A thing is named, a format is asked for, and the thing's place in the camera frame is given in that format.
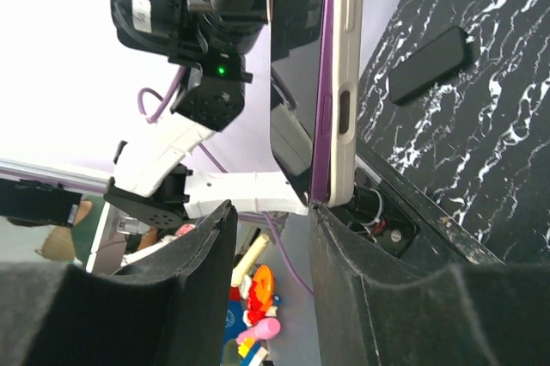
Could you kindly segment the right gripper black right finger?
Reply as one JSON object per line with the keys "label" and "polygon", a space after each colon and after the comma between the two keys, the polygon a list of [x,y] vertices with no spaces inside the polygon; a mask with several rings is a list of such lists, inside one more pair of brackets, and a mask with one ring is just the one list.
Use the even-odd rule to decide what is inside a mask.
{"label": "right gripper black right finger", "polygon": [[425,273],[323,206],[310,222],[323,364],[548,364],[546,266],[449,264]]}

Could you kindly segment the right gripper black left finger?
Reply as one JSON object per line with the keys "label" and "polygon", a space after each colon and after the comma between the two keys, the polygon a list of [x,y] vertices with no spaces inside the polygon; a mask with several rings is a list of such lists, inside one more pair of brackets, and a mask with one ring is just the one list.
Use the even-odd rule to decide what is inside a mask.
{"label": "right gripper black left finger", "polygon": [[225,201],[111,276],[63,263],[2,265],[2,364],[219,364],[236,231]]}

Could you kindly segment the black smartphone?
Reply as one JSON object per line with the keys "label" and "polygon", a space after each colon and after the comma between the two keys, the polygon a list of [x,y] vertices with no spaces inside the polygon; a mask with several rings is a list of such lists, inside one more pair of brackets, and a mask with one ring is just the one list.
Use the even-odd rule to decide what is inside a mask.
{"label": "black smartphone", "polygon": [[287,184],[311,200],[325,0],[272,0],[270,145]]}

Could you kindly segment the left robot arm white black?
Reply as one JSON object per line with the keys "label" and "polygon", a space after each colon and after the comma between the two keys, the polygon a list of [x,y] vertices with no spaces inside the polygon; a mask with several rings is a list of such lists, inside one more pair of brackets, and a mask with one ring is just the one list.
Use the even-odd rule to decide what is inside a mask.
{"label": "left robot arm white black", "polygon": [[245,57],[263,27],[283,30],[276,53],[309,39],[306,13],[320,0],[110,0],[119,42],[161,55],[178,71],[160,112],[120,142],[105,200],[138,221],[171,229],[223,201],[240,212],[304,215],[307,202],[281,172],[200,173],[183,159],[245,107]]}

